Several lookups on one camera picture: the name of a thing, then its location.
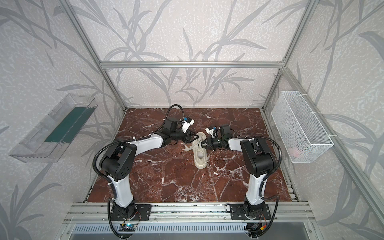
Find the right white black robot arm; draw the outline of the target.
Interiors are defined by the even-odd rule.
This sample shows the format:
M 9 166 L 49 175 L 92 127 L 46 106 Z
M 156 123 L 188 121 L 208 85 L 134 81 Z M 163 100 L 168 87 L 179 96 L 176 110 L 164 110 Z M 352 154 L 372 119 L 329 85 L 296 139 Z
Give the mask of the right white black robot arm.
M 209 127 L 206 128 L 206 132 L 210 136 L 201 143 L 204 149 L 226 149 L 242 152 L 245 166 L 250 174 L 244 204 L 240 216 L 235 217 L 235 219 L 248 218 L 252 220 L 264 216 L 270 220 L 272 218 L 271 213 L 266 204 L 267 198 L 264 197 L 265 186 L 269 176 L 279 168 L 281 158 L 278 159 L 278 162 L 275 161 L 267 141 L 274 144 L 281 154 L 280 146 L 276 141 L 263 136 L 235 138 L 229 125 Z

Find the cream white sneaker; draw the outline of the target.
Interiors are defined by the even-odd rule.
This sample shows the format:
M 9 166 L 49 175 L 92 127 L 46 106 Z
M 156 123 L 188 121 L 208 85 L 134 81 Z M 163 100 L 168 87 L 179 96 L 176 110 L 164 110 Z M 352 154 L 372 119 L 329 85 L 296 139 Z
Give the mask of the cream white sneaker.
M 207 150 L 204 149 L 194 149 L 194 162 L 195 166 L 198 169 L 204 169 L 207 166 Z

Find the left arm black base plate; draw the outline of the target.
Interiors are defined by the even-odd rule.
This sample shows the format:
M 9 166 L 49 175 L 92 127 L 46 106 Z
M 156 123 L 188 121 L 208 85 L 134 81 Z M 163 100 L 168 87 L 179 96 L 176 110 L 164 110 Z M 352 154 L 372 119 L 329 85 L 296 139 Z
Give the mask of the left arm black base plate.
M 110 219 L 111 221 L 148 221 L 151 209 L 150 204 L 130 204 L 126 208 L 113 204 Z

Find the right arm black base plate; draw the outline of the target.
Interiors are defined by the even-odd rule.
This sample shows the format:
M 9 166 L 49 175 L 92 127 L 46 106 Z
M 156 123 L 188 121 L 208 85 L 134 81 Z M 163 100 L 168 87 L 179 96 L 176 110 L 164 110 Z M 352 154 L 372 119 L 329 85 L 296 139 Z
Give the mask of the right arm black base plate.
M 270 220 L 272 218 L 269 206 L 263 202 L 258 205 L 229 204 L 232 220 Z

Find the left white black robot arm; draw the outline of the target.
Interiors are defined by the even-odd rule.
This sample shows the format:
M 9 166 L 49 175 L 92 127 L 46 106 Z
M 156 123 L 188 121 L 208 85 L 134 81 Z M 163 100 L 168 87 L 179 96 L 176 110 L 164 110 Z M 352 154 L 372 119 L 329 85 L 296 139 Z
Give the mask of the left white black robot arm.
M 198 135 L 189 128 L 194 120 L 185 115 L 184 109 L 177 104 L 171 105 L 161 126 L 146 137 L 114 141 L 99 150 L 93 158 L 92 167 L 97 175 L 107 180 L 113 191 L 113 211 L 125 219 L 132 218 L 137 212 L 134 196 L 131 192 L 129 175 L 135 157 L 144 152 L 160 149 L 172 141 L 190 144 Z

